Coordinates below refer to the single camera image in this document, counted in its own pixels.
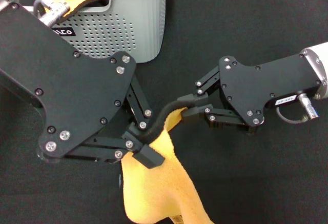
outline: black metal plate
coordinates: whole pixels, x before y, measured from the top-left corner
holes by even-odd
[[[74,57],[75,48],[23,7],[0,11],[0,45],[2,79],[15,83],[9,88],[26,101],[44,108],[39,146],[51,157],[64,156],[103,127],[102,117],[109,121],[114,116],[119,109],[114,102],[123,103],[136,68],[131,56],[129,63],[121,60],[128,55],[124,52],[113,56],[115,64],[109,58]],[[124,74],[117,73],[118,66]],[[37,88],[44,95],[36,96]],[[49,134],[48,126],[56,132]],[[59,138],[63,130],[71,133],[67,141]],[[48,141],[57,143],[54,152],[45,150]]]
[[[308,61],[299,55],[258,66],[245,66],[234,57],[226,56],[219,60],[219,68],[221,86],[226,85],[221,88],[225,98],[252,127],[263,123],[264,107],[275,107],[277,100],[302,92],[313,97],[320,86]],[[253,115],[248,116],[248,111],[252,111]],[[259,119],[259,124],[253,123],[255,118]]]

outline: black fabric surface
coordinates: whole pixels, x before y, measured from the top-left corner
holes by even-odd
[[[158,114],[222,56],[256,65],[327,42],[327,8],[328,0],[167,0],[161,53],[137,77]],[[35,154],[37,112],[4,89],[0,97],[0,223],[131,223],[119,164],[45,164]],[[220,107],[218,94],[210,100]],[[320,118],[299,126],[270,110],[253,136],[201,120],[171,132],[214,223],[328,223],[327,105],[315,101]],[[303,114],[298,105],[282,113]]]

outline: label sticker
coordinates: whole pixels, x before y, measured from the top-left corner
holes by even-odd
[[[52,30],[60,36],[76,36],[73,28],[52,28]]]
[[[181,215],[171,216],[170,219],[173,221],[173,224],[183,224],[183,218]]]
[[[281,104],[284,104],[284,103],[288,103],[288,102],[294,101],[296,99],[296,96],[297,95],[279,99],[279,100],[276,101],[276,105],[281,105]]]

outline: black cloth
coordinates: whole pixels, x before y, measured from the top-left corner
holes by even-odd
[[[327,8],[328,0],[167,0],[161,52],[136,71],[154,114],[194,92],[222,56],[256,65],[327,42]],[[0,97],[0,223],[131,223],[119,164],[45,164],[35,153],[37,112],[4,89]],[[220,107],[218,94],[210,101]],[[253,136],[202,120],[171,132],[214,223],[328,223],[328,101],[313,103],[319,119],[293,126],[270,110]]]

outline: gray laundry basket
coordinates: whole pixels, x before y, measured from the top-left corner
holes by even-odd
[[[145,63],[154,59],[160,51],[165,27],[165,2],[109,0],[104,7],[81,9],[53,29],[90,57],[104,58],[117,51],[126,51],[137,63]]]

